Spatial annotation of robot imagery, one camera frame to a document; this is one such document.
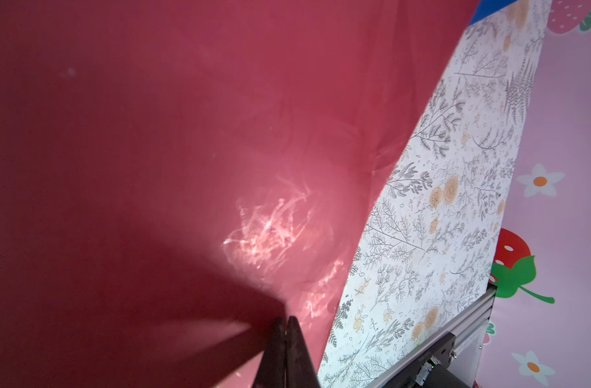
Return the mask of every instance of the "red strawberry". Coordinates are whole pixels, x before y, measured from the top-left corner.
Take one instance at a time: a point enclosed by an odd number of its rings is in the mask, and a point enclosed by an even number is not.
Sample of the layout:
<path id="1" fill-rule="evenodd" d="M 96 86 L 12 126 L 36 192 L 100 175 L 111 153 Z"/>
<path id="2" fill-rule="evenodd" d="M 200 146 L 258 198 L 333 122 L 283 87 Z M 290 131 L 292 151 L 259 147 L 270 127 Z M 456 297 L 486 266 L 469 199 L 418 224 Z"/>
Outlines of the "red strawberry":
<path id="1" fill-rule="evenodd" d="M 591 11 L 591 0 L 554 0 L 547 28 L 562 35 L 578 27 Z"/>
<path id="2" fill-rule="evenodd" d="M 500 229 L 496 254 L 493 256 L 495 263 L 513 268 L 518 260 L 530 255 L 530 248 L 521 237 L 507 229 Z"/>

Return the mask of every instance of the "flower center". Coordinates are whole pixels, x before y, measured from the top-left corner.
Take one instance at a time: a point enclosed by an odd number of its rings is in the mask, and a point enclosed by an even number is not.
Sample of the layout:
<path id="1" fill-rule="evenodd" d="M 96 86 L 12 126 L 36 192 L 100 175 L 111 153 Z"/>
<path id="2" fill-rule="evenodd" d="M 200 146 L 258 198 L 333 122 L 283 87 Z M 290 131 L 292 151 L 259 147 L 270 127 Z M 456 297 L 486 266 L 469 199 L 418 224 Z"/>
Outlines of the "flower center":
<path id="1" fill-rule="evenodd" d="M 542 188 L 547 184 L 547 178 L 545 176 L 537 176 L 536 178 L 534 178 L 532 183 L 534 183 L 535 186 L 539 186 L 540 188 Z"/>
<path id="2" fill-rule="evenodd" d="M 534 362 L 528 362 L 528 369 L 530 369 L 534 373 L 539 373 L 541 371 L 539 365 L 536 365 Z"/>

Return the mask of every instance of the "red tablecloth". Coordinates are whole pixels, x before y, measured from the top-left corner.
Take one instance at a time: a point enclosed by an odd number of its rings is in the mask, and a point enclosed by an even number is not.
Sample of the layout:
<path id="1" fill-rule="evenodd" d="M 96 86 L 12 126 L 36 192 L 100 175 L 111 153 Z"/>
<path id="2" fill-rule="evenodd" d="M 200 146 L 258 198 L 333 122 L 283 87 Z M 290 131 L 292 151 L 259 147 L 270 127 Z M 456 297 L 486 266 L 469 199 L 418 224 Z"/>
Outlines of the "red tablecloth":
<path id="1" fill-rule="evenodd" d="M 0 2 L 0 387 L 209 386 L 285 310 L 318 365 L 477 2 Z"/>

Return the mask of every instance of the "pink wallpaper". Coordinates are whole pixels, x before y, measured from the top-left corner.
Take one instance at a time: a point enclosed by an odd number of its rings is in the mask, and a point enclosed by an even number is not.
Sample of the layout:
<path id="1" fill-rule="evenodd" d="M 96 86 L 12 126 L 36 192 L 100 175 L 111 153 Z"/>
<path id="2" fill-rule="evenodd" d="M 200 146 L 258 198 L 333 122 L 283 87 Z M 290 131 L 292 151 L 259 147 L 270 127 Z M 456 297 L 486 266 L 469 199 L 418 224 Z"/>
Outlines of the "pink wallpaper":
<path id="1" fill-rule="evenodd" d="M 566 17 L 559 9 L 582 3 L 591 2 L 554 0 L 558 11 L 551 15 Z M 550 16 L 548 27 L 558 24 Z M 555 303 L 521 290 L 497 299 L 495 335 L 478 371 L 484 388 L 591 387 L 591 25 L 581 31 L 586 27 L 545 36 L 502 223 L 535 256 L 537 276 L 526 288 Z"/>

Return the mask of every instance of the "white flower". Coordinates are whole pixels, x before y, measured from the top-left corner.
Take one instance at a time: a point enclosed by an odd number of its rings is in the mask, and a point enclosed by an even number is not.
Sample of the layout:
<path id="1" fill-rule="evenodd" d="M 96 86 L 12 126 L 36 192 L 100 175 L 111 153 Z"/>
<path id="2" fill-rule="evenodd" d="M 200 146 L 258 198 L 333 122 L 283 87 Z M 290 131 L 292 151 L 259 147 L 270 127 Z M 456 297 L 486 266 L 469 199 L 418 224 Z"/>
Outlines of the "white flower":
<path id="1" fill-rule="evenodd" d="M 556 196 L 554 183 L 560 182 L 565 177 L 563 173 L 547 173 L 545 167 L 537 164 L 532 169 L 532 175 L 522 175 L 517 177 L 517 181 L 526 185 L 524 196 L 532 197 L 539 191 L 546 196 Z"/>
<path id="2" fill-rule="evenodd" d="M 519 374 L 522 376 L 534 376 L 537 381 L 546 387 L 549 386 L 546 376 L 551 376 L 556 373 L 549 366 L 539 363 L 539 359 L 534 352 L 529 351 L 526 357 L 521 354 L 513 353 L 513 358 L 519 362 Z"/>

